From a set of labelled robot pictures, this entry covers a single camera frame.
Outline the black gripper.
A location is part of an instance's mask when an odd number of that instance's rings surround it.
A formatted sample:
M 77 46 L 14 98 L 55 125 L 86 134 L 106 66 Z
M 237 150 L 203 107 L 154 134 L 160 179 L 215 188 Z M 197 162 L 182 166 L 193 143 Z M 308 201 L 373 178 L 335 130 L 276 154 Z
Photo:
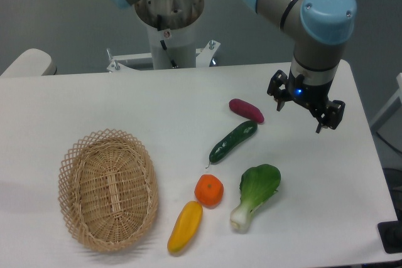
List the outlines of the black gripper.
M 316 133 L 323 128 L 335 130 L 342 121 L 345 103 L 341 100 L 328 100 L 328 93 L 335 77 L 335 68 L 311 70 L 293 60 L 287 75 L 278 70 L 269 81 L 267 94 L 277 103 L 280 111 L 286 102 L 294 101 L 308 109 L 318 121 Z

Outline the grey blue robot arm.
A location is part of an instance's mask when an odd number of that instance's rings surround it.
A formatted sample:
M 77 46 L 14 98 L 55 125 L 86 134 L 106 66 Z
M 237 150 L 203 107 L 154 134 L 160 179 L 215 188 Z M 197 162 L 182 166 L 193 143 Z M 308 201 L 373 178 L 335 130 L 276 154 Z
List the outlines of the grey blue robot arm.
M 148 31 L 155 69 L 208 65 L 195 50 L 193 26 L 204 10 L 204 0 L 113 0 L 134 8 Z M 328 93 L 350 38 L 357 12 L 356 0 L 243 0 L 295 42 L 290 71 L 276 72 L 268 86 L 281 109 L 292 101 L 310 111 L 319 128 L 335 129 L 345 104 Z

